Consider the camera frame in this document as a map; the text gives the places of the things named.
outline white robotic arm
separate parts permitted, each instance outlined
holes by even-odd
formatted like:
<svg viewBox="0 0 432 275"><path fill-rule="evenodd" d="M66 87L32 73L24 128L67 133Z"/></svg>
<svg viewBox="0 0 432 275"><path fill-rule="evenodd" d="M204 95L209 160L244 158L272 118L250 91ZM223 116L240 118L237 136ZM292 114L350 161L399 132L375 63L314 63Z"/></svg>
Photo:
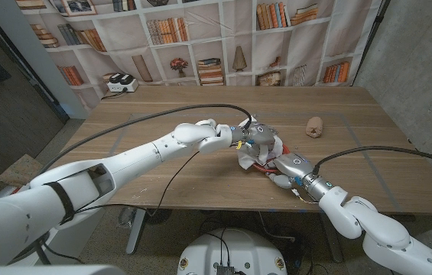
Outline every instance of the white robotic arm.
<svg viewBox="0 0 432 275"><path fill-rule="evenodd" d="M37 176L29 190L0 199L0 265L51 228L69 227L89 217L97 209L70 216L83 207L106 204L126 183L164 161L190 155L194 149L207 154L230 147L243 132L216 126L212 119L183 123L156 141L113 157L68 163Z"/></svg>
<svg viewBox="0 0 432 275"><path fill-rule="evenodd" d="M355 239L365 233L363 249L376 263L401 274L432 274L432 249L411 237L398 221L377 212L371 202L359 196L343 205L348 192L313 175L313 166L299 154L284 154L269 163L296 182L319 202L335 229Z"/></svg>

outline table leg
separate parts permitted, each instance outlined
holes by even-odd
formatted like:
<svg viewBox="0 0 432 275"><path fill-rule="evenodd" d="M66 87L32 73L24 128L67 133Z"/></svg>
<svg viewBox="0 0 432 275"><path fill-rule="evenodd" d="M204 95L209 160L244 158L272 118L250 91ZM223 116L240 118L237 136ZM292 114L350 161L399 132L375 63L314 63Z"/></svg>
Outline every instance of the table leg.
<svg viewBox="0 0 432 275"><path fill-rule="evenodd" d="M320 213L320 220L324 229L324 234L326 235L326 240L330 246L331 259L335 263L342 263L343 253L338 242L338 232L336 232L336 229L326 214Z"/></svg>
<svg viewBox="0 0 432 275"><path fill-rule="evenodd" d="M146 211L143 209L136 209L136 215L134 221L132 221L131 234L129 235L129 241L127 242L127 248L125 253L132 255L138 248L138 242L141 238L142 229L145 226Z"/></svg>

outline wooden table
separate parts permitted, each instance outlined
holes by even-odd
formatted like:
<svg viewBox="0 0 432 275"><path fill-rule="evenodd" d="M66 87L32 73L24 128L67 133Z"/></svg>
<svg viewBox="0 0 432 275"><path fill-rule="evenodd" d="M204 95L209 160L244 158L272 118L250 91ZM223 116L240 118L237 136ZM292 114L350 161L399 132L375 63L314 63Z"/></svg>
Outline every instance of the wooden table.
<svg viewBox="0 0 432 275"><path fill-rule="evenodd" d="M282 141L312 163L359 146L414 149L395 123L362 88L149 86L102 101L68 145L129 119L192 104L229 103L275 127ZM323 119L320 138L306 136L307 121ZM90 141L58 162L107 157L165 135L182 122L213 118L237 125L244 114L228 108L200 108L151 119ZM188 157L160 165L120 189L111 203L154 208L170 178ZM432 214L432 166L423 158L385 151L346 155L325 163L320 173L351 196L362 196L380 212ZM317 212L264 174L238 165L235 148L196 156L178 174L161 208Z"/></svg>

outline white cloth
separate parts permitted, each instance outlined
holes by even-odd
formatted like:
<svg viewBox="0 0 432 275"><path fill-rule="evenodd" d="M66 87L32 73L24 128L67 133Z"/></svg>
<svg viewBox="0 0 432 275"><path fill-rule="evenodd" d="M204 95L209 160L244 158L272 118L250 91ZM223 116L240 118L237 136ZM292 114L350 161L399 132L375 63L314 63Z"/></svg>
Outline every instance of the white cloth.
<svg viewBox="0 0 432 275"><path fill-rule="evenodd" d="M239 126L243 126L247 121L248 119L244 120L239 124ZM271 151L268 151L268 145L255 146L255 144L253 144L252 148L250 148L247 144L243 145L239 150L236 151L238 154L239 166L246 170L254 163L263 165L267 163L268 159L281 156L282 152L284 151L284 143L277 135L274 135L274 139L275 143Z"/></svg>

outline bookshelf wallpaper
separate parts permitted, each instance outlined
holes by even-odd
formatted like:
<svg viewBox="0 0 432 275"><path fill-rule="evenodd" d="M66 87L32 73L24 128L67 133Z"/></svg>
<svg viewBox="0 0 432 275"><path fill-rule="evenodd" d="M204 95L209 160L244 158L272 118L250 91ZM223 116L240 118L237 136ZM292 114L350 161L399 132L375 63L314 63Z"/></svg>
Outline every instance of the bookshelf wallpaper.
<svg viewBox="0 0 432 275"><path fill-rule="evenodd" d="M131 74L142 86L349 86L381 4L151 2L17 0L86 110L107 93L111 73ZM176 58L186 66L171 66Z"/></svg>

